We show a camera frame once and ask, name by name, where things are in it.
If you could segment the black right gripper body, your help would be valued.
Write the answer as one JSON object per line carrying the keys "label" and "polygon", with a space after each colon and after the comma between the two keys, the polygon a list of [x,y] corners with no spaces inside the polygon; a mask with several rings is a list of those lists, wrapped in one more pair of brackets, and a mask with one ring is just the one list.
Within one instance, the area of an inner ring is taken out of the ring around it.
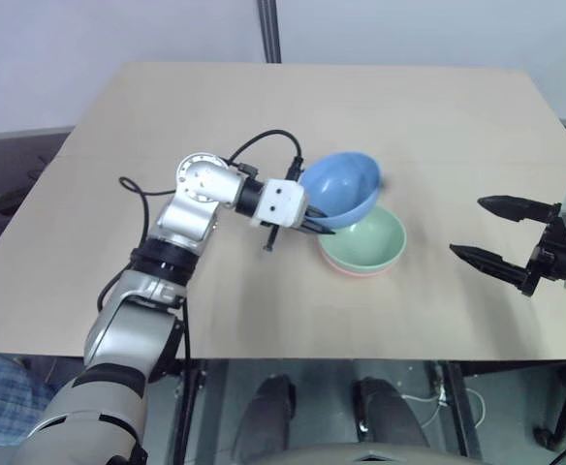
{"label": "black right gripper body", "polygon": [[539,242],[534,247],[526,265],[526,277],[519,286],[527,296],[533,296],[542,278],[560,280],[566,287],[566,226],[559,216],[561,204],[530,202],[524,213],[531,219],[546,225]]}

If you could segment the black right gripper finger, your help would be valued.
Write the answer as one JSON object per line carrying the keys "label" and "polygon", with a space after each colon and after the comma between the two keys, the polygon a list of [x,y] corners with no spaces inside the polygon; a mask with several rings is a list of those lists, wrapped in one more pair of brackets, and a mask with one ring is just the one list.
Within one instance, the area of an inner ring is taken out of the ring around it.
{"label": "black right gripper finger", "polygon": [[477,203],[490,213],[513,222],[530,219],[547,224],[555,217],[553,204],[513,196],[487,196]]}
{"label": "black right gripper finger", "polygon": [[501,256],[473,246],[450,244],[449,248],[458,258],[482,273],[516,286],[518,289],[528,273],[525,268],[505,262]]}

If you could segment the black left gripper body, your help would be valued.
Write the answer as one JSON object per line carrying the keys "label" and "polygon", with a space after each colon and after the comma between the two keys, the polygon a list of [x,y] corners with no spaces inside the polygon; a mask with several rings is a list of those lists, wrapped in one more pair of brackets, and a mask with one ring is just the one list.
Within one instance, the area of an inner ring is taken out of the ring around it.
{"label": "black left gripper body", "polygon": [[292,229],[301,233],[313,233],[305,218],[306,208],[298,210],[292,216],[289,216],[289,213],[290,211],[286,209],[283,210],[283,215],[276,214],[276,209],[262,209],[256,213],[256,222],[261,226],[270,228],[267,242],[264,245],[266,251],[273,251],[274,243],[281,228]]}

